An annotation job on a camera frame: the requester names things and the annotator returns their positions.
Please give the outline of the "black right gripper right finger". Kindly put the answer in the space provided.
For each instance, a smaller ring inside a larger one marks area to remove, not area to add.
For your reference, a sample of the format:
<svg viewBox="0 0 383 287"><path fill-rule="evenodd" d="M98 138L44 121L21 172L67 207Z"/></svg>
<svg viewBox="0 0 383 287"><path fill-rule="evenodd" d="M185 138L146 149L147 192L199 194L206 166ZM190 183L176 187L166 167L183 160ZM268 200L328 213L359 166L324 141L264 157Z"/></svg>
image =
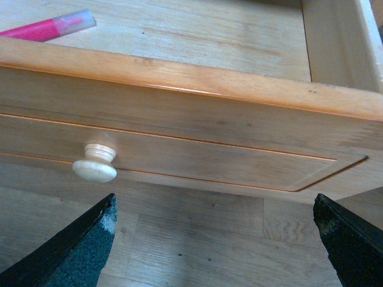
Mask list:
<svg viewBox="0 0 383 287"><path fill-rule="evenodd" d="M342 286L382 286L382 230L324 194L313 213Z"/></svg>

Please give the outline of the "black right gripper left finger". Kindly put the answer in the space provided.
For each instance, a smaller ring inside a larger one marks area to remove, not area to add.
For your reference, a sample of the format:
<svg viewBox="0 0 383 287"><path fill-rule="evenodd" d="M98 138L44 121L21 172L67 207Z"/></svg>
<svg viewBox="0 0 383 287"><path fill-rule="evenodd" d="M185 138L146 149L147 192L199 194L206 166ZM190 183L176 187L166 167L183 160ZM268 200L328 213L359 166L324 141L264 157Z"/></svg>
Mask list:
<svg viewBox="0 0 383 287"><path fill-rule="evenodd" d="M1 286L96 286L115 236L111 193L28 256L1 273Z"/></svg>

